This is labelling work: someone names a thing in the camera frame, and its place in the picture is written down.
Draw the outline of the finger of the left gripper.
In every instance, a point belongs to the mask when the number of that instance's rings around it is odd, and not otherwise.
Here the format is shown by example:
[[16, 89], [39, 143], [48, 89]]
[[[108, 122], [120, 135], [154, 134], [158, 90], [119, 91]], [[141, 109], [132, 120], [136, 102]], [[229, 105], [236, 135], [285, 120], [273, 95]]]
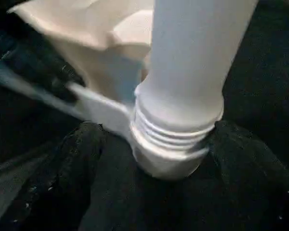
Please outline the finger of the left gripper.
[[37, 34], [22, 39], [11, 35], [4, 38], [9, 47], [4, 62], [15, 73], [59, 99], [68, 103], [76, 101], [66, 83], [84, 85], [84, 81], [47, 40]]

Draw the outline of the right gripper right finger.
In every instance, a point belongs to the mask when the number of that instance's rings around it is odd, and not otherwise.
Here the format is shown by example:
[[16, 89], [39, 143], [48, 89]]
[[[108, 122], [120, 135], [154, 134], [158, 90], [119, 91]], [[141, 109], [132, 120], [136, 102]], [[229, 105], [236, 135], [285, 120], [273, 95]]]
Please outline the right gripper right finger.
[[289, 169], [255, 134], [230, 121], [207, 138], [205, 173], [223, 195], [228, 231], [289, 231]]

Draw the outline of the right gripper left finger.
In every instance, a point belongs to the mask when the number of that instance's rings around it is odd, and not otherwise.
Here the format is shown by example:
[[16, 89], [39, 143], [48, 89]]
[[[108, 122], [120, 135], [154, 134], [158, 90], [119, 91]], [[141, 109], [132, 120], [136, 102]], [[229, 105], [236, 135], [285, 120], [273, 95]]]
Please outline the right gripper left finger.
[[128, 143], [81, 123], [46, 156], [4, 213], [7, 231], [124, 231], [132, 218]]

